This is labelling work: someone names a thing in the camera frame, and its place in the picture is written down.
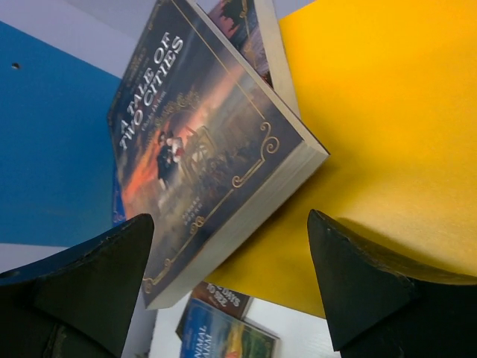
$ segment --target small book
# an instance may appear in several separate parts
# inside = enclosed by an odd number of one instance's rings
[[[190,292],[329,156],[187,0],[155,4],[108,124],[126,217],[156,227],[149,309]]]
[[[180,358],[272,358],[278,343],[277,337],[193,299]]]
[[[273,0],[218,0],[207,15],[260,77],[298,114]]]
[[[176,334],[182,339],[184,326],[186,323],[187,312],[192,299],[198,299],[210,306],[215,307],[217,310],[231,315],[233,318],[243,319],[247,314],[252,298],[226,289],[224,287],[212,285],[211,283],[201,282],[199,283],[191,293],[189,301],[182,316],[180,317],[179,324],[177,325]]]

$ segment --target blue surface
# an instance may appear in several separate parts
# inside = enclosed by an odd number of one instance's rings
[[[106,117],[120,79],[3,22],[0,39],[0,242],[90,239],[112,226]]]

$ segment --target book stack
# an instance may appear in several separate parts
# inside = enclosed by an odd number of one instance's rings
[[[328,157],[297,113],[271,0],[157,1],[108,114],[115,218],[156,226],[148,309],[196,287]]]

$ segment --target yellow paper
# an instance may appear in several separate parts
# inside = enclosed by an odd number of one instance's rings
[[[323,316],[310,209],[477,275],[476,15],[475,0],[320,0],[283,19],[302,119],[332,156],[208,280]]]

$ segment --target black plastic piece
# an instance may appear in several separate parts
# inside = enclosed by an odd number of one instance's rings
[[[2,357],[120,357],[154,223],[140,215],[44,260],[0,274]]]
[[[426,266],[399,258],[318,211],[310,212],[308,230],[333,347],[343,358],[477,357],[477,286],[393,273],[391,267]],[[437,280],[454,275],[430,266],[429,271]],[[457,283],[475,281],[455,276]]]

